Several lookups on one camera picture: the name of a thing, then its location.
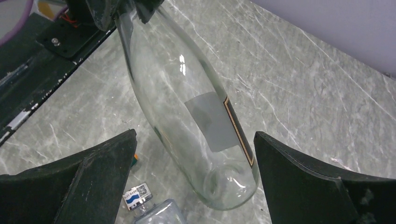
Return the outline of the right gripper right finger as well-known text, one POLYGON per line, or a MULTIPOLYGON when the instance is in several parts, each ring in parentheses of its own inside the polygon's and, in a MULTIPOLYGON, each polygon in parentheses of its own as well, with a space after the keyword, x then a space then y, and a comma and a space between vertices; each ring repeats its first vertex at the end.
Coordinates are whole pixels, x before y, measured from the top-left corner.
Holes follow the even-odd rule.
POLYGON ((272 223, 395 223, 395 179, 336 167, 262 131, 254 146, 272 223))

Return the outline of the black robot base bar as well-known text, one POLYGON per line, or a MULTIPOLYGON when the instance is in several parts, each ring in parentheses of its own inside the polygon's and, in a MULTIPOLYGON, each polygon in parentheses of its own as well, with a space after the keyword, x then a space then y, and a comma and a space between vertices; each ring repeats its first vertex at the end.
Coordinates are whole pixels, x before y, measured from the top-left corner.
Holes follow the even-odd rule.
POLYGON ((110 36, 69 14, 50 21, 29 16, 0 48, 0 141, 5 143, 59 86, 110 36))

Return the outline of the tall clear glass bottle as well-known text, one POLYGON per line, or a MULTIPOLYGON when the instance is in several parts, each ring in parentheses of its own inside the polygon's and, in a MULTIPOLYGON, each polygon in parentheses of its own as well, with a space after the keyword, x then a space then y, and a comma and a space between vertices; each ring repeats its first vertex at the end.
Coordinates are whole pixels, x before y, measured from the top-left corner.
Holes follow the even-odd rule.
POLYGON ((246 203, 259 184, 256 159, 201 49, 162 6, 143 24, 124 0, 115 20, 143 114, 200 200, 216 210, 246 203))

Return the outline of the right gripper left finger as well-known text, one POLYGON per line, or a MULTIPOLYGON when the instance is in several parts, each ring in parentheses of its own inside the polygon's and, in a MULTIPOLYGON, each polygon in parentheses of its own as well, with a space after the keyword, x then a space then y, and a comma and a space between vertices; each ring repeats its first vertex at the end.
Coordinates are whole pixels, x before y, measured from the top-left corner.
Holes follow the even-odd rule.
POLYGON ((1 223, 113 224, 136 146, 131 129, 52 163, 1 175, 1 223))

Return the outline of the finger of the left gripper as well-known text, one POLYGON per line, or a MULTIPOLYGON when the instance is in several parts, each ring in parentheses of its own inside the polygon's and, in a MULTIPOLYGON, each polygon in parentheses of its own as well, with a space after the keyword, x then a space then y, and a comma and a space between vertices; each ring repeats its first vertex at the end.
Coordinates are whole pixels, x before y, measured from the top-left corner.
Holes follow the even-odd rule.
POLYGON ((86 0, 85 1, 96 27, 102 31, 109 28, 119 0, 86 0))
POLYGON ((163 2, 164 0, 134 0, 134 6, 141 22, 148 23, 163 2))

